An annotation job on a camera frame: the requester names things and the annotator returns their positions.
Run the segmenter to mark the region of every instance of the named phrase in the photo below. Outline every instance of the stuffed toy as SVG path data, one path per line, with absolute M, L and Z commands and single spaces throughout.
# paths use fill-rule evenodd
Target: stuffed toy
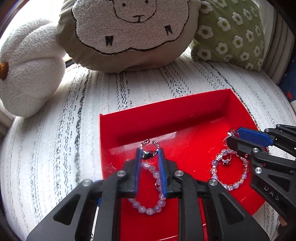
M 27 23 L 2 46 L 0 98 L 14 115 L 37 113 L 62 80 L 66 52 L 108 73 L 167 65 L 194 38 L 199 8 L 199 0 L 65 0 L 57 26 Z

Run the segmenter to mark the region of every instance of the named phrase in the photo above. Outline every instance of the sheep plush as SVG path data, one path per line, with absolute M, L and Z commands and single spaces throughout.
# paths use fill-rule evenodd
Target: sheep plush
M 74 62 L 103 72 L 158 68 L 197 29 L 198 0 L 67 0 L 57 33 Z

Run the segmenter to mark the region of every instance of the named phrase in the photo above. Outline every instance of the bracelet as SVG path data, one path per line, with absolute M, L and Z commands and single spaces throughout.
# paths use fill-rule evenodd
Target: bracelet
M 143 147 L 150 143 L 150 140 L 147 139 L 141 143 L 141 150 L 143 150 Z M 135 198 L 129 198 L 128 200 L 133 204 L 133 208 L 137 209 L 139 213 L 146 213 L 147 215 L 151 216 L 155 213 L 161 212 L 161 209 L 165 206 L 165 197 L 161 191 L 161 183 L 160 183 L 160 174 L 159 171 L 156 170 L 156 166 L 151 165 L 147 159 L 153 158 L 157 155 L 157 151 L 159 149 L 159 144 L 157 141 L 153 141 L 153 144 L 157 147 L 157 150 L 154 152 L 144 151 L 144 155 L 142 156 L 144 158 L 144 162 L 142 162 L 141 167 L 145 170 L 148 170 L 150 173 L 152 173 L 153 177 L 156 179 L 155 186 L 156 189 L 160 192 L 158 195 L 158 202 L 157 205 L 155 205 L 153 208 L 149 207 L 146 208 L 145 206 L 142 206 L 140 202 L 138 202 Z

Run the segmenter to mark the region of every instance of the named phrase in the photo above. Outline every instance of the beaded bracelet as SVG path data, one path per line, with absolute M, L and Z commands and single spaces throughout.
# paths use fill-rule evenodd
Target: beaded bracelet
M 219 178 L 217 176 L 217 166 L 219 164 L 219 161 L 222 161 L 223 165 L 229 165 L 230 161 L 231 161 L 231 156 L 236 154 L 236 153 L 237 153 L 236 151 L 233 151 L 233 150 L 231 150 L 229 148 L 223 149 L 220 153 L 218 153 L 216 155 L 216 159 L 212 161 L 212 168 L 210 169 L 210 174 L 212 175 L 211 179 L 216 179 L 218 182 L 221 183 L 221 185 L 225 189 L 227 189 L 229 191 L 232 191 L 233 189 L 237 189 L 241 184 L 243 184 L 244 180 L 247 178 L 247 173 L 249 171 L 249 167 L 248 167 L 249 162 L 248 162 L 248 160 L 246 158 L 240 157 L 240 159 L 242 160 L 243 165 L 244 165 L 244 172 L 243 172 L 241 178 L 237 182 L 235 182 L 234 184 L 229 184 L 229 185 L 224 184 L 224 183 L 222 183 L 222 181 L 219 180 Z M 227 156 L 227 155 L 230 155 L 230 158 L 229 159 L 223 159 L 223 157 Z

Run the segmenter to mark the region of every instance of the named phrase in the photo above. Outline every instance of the striped fabric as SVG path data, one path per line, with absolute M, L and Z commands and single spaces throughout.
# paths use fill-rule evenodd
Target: striped fabric
M 100 113 L 230 88 L 260 130 L 296 125 L 291 105 L 266 74 L 195 63 L 189 51 L 165 67 L 139 72 L 103 74 L 77 66 L 38 114 L 15 119 L 1 147 L 0 181 L 7 220 L 23 240 L 81 180 L 102 178 Z M 270 152 L 288 157 L 277 148 Z M 265 204 L 254 216 L 274 237 L 278 214 Z

